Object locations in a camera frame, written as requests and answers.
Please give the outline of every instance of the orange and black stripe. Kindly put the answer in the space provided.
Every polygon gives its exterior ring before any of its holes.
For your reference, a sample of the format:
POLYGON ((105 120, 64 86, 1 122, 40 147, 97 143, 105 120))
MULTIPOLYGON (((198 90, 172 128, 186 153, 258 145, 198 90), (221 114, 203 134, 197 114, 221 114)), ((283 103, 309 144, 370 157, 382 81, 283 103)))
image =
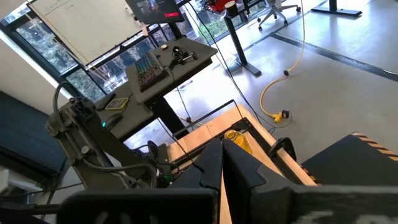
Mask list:
POLYGON ((301 166, 301 165, 300 165, 300 167, 301 167, 301 169, 303 169, 304 172, 314 181, 314 183, 316 183, 317 185, 321 185, 321 184, 316 180, 316 178, 315 178, 313 175, 311 175, 311 174, 309 173, 309 171, 308 171, 306 168, 304 168, 304 167, 301 166))
POLYGON ((381 153, 385 154, 386 156, 388 156, 388 158, 392 159, 393 161, 397 161, 398 162, 398 155, 397 154, 395 154, 394 152, 386 149, 384 146, 382 146, 379 143, 373 141, 372 139, 368 138, 363 133, 355 132, 355 133, 352 133, 351 135, 356 136, 360 140, 368 143, 371 147, 376 148, 379 152, 381 152, 381 153))

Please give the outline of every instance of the desk leg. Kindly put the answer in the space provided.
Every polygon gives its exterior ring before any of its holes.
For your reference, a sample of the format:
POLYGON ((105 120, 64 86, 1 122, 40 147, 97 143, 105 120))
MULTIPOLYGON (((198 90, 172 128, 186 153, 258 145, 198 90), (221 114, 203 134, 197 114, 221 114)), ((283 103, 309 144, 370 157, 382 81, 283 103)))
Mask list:
POLYGON ((254 76, 256 76, 256 77, 260 76, 261 71, 258 70, 255 66, 253 66, 246 60, 246 56, 244 55, 242 45, 238 39, 238 35, 236 34, 236 30, 235 30, 234 24, 232 23, 232 19, 230 19, 228 17, 224 17, 224 20, 225 20, 225 24, 229 30, 229 34, 231 34, 232 41, 234 42, 236 51, 238 53, 239 64, 241 64, 243 67, 245 67, 247 70, 249 70, 254 76))
MULTIPOLYGON (((163 123, 172 133, 176 133, 177 131, 185 128, 180 118, 175 114, 174 110, 164 97, 161 97, 153 102, 150 107, 155 115, 163 121, 163 123)), ((180 139, 187 134, 189 134, 188 131, 183 131, 182 133, 178 134, 176 138, 180 139)))
POLYGON ((357 17, 362 14, 362 11, 337 9, 337 0, 329 0, 329 8, 317 6, 311 10, 315 12, 326 12, 326 13, 341 14, 341 15, 354 16, 354 17, 357 17))

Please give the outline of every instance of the keyboard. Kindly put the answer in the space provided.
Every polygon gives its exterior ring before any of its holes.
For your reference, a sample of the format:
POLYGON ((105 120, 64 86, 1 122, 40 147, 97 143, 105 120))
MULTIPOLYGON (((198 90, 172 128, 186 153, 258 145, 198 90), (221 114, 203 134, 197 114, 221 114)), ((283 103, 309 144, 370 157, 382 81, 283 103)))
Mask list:
POLYGON ((138 85, 143 92, 165 78, 167 72, 157 57, 149 52, 136 61, 138 85))

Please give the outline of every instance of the red object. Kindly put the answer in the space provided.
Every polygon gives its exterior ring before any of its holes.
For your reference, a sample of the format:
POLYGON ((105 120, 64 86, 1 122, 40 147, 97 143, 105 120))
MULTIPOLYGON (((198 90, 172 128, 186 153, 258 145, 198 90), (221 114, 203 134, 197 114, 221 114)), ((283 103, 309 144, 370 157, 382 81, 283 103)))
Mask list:
POLYGON ((216 0, 216 3, 210 7, 213 11, 223 12, 225 9, 225 4, 230 1, 234 1, 234 0, 216 0))
POLYGON ((167 17, 176 17, 178 16, 178 12, 171 12, 171 13, 165 13, 164 16, 167 17))

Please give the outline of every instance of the computer screen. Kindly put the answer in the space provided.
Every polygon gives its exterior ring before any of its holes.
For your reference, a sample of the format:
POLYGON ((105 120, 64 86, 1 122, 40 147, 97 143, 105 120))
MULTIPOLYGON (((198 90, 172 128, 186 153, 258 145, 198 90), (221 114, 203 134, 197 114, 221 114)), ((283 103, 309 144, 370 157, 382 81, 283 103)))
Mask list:
POLYGON ((174 0, 126 0, 126 2, 138 21, 145 24, 184 21, 174 0))

